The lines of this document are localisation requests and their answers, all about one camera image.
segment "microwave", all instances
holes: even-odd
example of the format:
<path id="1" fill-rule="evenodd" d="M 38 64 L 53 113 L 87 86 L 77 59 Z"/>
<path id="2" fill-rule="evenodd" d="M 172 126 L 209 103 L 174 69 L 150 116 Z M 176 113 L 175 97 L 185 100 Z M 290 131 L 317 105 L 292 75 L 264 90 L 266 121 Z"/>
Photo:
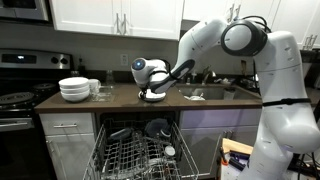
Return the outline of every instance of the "microwave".
<path id="1" fill-rule="evenodd" d="M 47 0 L 0 0 L 0 18 L 49 21 Z"/>

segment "stove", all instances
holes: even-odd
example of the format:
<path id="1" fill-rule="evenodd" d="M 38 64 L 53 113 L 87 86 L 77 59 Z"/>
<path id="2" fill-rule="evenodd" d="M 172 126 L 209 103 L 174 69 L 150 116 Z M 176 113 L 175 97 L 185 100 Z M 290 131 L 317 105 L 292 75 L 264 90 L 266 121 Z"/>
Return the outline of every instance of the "stove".
<path id="1" fill-rule="evenodd" d="M 70 77 L 69 54 L 0 49 L 0 179 L 56 179 L 34 107 Z"/>

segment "dishwasher rack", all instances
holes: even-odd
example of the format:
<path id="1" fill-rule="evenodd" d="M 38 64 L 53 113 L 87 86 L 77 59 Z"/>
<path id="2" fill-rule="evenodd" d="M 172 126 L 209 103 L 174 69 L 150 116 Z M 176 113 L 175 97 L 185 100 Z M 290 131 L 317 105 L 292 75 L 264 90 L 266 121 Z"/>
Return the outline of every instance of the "dishwasher rack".
<path id="1" fill-rule="evenodd" d="M 198 168 L 176 123 L 173 122 L 168 139 L 147 137 L 143 130 L 134 129 L 129 138 L 110 142 L 110 131 L 105 125 L 100 128 L 83 180 L 198 178 Z M 173 147 L 175 155 L 166 154 L 166 147 Z M 181 159 L 188 163 L 183 170 L 179 168 Z"/>

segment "kitchen sink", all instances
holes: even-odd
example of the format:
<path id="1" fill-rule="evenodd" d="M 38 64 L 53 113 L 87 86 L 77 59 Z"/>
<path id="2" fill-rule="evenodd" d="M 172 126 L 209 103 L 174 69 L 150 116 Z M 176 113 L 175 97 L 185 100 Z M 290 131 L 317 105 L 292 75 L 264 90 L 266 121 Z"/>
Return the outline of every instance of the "kitchen sink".
<path id="1" fill-rule="evenodd" d="M 201 96 L 205 100 L 246 100 L 246 99 L 260 99 L 256 93 L 252 93 L 238 86 L 226 85 L 176 85 L 179 92 L 186 97 Z"/>

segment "white mug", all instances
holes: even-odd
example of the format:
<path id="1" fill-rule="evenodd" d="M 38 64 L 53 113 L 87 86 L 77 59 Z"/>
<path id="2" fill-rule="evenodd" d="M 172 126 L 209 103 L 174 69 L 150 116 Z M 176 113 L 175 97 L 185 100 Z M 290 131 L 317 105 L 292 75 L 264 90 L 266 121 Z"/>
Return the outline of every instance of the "white mug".
<path id="1" fill-rule="evenodd" d="M 101 82 L 98 79 L 89 79 L 89 87 L 91 94 L 98 94 L 101 87 Z"/>

